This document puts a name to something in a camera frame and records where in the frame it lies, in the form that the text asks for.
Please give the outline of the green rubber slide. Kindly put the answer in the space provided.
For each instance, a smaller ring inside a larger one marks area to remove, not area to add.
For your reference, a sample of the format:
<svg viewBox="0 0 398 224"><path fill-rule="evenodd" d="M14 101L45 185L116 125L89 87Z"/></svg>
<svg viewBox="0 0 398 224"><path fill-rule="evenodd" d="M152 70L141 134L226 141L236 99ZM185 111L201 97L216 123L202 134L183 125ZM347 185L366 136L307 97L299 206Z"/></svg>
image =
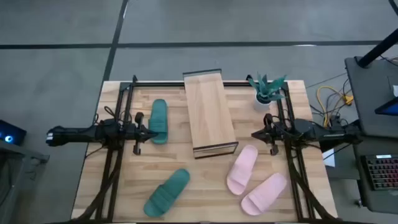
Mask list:
<svg viewBox="0 0 398 224"><path fill-rule="evenodd" d="M168 140L168 106L165 100L156 99L152 104L149 129L158 135L152 138L154 144L166 144Z"/></svg>
<svg viewBox="0 0 398 224"><path fill-rule="evenodd" d="M144 204L148 217L161 217L167 213L190 181L186 169L176 170L163 184L160 184Z"/></svg>

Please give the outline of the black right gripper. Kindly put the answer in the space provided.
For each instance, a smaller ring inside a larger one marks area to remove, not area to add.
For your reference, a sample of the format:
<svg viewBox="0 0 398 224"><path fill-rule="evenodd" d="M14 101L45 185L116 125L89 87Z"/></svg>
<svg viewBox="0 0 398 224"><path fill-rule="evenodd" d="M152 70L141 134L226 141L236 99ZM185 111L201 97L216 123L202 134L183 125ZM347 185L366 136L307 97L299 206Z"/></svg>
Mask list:
<svg viewBox="0 0 398 224"><path fill-rule="evenodd" d="M277 128L273 121L273 116L267 113L264 117L264 128L255 131L251 134L251 137L262 142L265 142L265 138L262 137L264 132L266 133L266 143L271 144L270 154L276 156L279 153L278 145L275 143L275 139L278 137Z"/></svg>

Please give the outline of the wooden shelf with black frame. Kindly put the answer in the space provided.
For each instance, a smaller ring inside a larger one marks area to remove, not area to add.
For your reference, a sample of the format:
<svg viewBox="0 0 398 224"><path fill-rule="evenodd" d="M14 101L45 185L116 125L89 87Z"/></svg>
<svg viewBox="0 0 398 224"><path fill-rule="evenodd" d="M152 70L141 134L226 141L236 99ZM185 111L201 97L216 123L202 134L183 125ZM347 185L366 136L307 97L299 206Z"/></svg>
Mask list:
<svg viewBox="0 0 398 224"><path fill-rule="evenodd" d="M221 69L183 74L195 159L234 154L234 133Z"/></svg>

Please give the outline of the dark tablet with blue screen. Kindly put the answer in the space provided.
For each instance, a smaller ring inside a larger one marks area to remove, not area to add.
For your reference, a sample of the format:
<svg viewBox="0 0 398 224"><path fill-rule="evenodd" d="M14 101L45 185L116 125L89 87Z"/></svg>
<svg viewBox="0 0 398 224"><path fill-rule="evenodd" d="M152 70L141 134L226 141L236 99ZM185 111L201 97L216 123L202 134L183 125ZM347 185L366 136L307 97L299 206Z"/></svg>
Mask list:
<svg viewBox="0 0 398 224"><path fill-rule="evenodd" d="M376 114L383 114L389 116L398 116L398 97L383 104L374 110Z"/></svg>

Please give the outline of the grey desk with keyboard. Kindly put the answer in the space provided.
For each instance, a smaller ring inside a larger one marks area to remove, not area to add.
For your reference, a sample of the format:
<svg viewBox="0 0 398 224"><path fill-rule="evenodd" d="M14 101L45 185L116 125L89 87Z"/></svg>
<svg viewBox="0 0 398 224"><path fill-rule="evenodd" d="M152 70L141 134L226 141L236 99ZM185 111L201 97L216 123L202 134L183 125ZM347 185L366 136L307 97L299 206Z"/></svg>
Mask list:
<svg viewBox="0 0 398 224"><path fill-rule="evenodd" d="M361 156L398 154L398 139L365 137L353 146L359 172L357 181L361 204L372 212L398 215L398 190L373 190L364 172Z"/></svg>

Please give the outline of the black device with blue light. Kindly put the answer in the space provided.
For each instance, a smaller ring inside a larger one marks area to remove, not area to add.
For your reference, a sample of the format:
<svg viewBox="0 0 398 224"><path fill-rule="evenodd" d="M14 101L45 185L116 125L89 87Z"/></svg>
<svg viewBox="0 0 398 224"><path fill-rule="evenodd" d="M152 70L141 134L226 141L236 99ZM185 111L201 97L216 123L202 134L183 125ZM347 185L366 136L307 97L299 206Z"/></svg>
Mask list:
<svg viewBox="0 0 398 224"><path fill-rule="evenodd" d="M0 140L21 146L27 131L0 119Z"/></svg>

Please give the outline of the black backlit keyboard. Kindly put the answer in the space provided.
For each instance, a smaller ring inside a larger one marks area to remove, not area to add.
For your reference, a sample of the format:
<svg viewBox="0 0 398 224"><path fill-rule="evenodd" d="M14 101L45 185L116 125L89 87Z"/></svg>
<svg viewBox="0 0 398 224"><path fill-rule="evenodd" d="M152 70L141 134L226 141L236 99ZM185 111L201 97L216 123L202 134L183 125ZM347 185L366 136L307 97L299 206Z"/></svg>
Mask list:
<svg viewBox="0 0 398 224"><path fill-rule="evenodd" d="M398 154L365 155L361 162L373 190L398 190Z"/></svg>

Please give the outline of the pink rubber slide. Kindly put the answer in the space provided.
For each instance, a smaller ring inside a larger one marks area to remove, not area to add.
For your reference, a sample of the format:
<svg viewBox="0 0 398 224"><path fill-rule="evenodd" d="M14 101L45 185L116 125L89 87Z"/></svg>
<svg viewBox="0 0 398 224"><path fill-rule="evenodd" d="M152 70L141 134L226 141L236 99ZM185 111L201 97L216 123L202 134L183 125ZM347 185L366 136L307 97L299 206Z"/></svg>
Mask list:
<svg viewBox="0 0 398 224"><path fill-rule="evenodd" d="M258 150L252 145L243 147L226 177L226 184L234 195L241 195L249 182L258 156Z"/></svg>
<svg viewBox="0 0 398 224"><path fill-rule="evenodd" d="M252 216L265 213L277 200L286 185L287 179L282 174L271 175L242 199L241 208Z"/></svg>

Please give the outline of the grey metal cart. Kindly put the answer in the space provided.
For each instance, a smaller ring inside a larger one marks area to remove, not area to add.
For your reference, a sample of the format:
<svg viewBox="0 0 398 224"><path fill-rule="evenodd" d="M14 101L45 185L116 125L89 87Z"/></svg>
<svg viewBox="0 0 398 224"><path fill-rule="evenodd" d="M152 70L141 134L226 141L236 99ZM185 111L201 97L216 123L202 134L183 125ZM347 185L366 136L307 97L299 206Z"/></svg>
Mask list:
<svg viewBox="0 0 398 224"><path fill-rule="evenodd" d="M0 175L5 175L6 192L3 197L0 193L0 224L9 224L32 160L45 164L50 156L0 140L0 163L2 157L6 171L3 172L0 167Z"/></svg>

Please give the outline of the green plant in white pot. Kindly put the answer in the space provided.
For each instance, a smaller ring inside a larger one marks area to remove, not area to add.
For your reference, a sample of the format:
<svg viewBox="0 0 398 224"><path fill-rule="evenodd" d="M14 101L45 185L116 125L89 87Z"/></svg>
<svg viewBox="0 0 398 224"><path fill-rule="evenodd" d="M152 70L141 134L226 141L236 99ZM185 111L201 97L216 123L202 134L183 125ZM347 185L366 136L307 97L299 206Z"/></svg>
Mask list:
<svg viewBox="0 0 398 224"><path fill-rule="evenodd" d="M258 112L265 112L269 109L273 101L278 101L284 98L284 95L279 93L279 90L285 83L286 76L280 77L268 82L267 75L257 74L257 81L251 75L247 75L246 80L255 89L254 95L254 109Z"/></svg>

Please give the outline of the black stand pole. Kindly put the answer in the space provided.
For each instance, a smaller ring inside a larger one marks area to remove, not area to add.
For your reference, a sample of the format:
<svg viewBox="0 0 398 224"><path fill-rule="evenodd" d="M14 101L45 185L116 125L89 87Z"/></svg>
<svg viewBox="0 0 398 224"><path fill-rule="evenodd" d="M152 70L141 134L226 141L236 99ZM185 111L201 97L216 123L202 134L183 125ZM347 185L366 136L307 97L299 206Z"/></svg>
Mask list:
<svg viewBox="0 0 398 224"><path fill-rule="evenodd" d="M384 52L389 50L393 45L398 43L398 28L389 34L384 40L377 44L365 56L356 59L357 65L361 68L368 67L375 59L381 56Z"/></svg>

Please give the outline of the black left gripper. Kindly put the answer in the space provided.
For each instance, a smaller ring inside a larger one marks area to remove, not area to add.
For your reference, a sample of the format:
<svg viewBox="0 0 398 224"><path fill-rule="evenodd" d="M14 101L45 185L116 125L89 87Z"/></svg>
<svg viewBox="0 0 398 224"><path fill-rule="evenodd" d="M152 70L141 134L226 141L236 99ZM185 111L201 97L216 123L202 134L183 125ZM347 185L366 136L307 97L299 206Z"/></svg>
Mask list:
<svg viewBox="0 0 398 224"><path fill-rule="evenodd" d="M124 125L125 129L125 138L127 140L135 140L135 145L133 148L133 154L135 155L140 155L141 154L141 149L140 149L140 142L141 142L141 134L142 132L144 133L142 137L142 142L146 142L149 139L152 139L158 135L158 132L156 131L151 131L150 129L146 128L145 126L142 126L142 120L143 120L144 114L142 112L137 112L136 116L134 118L134 122L128 121Z"/></svg>

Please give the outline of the grey desk with pole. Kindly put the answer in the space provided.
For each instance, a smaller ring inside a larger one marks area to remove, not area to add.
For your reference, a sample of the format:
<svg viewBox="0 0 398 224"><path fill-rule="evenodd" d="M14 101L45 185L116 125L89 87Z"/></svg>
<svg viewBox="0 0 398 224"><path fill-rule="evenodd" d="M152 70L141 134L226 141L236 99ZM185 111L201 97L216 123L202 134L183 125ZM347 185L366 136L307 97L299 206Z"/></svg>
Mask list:
<svg viewBox="0 0 398 224"><path fill-rule="evenodd" d="M398 116L375 113L395 98L393 86L398 86L398 67L375 60L362 68L355 58L346 58L345 66L362 132L367 136L398 138Z"/></svg>

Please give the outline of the white paper sheet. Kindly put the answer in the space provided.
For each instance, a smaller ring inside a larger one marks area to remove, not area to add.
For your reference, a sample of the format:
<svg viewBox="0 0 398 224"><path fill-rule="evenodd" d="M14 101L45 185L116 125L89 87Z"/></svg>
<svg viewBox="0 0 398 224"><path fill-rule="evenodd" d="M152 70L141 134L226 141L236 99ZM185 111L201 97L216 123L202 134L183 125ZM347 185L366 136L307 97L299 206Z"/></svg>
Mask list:
<svg viewBox="0 0 398 224"><path fill-rule="evenodd" d="M328 167L335 167L334 149L329 149L322 153L324 165Z"/></svg>

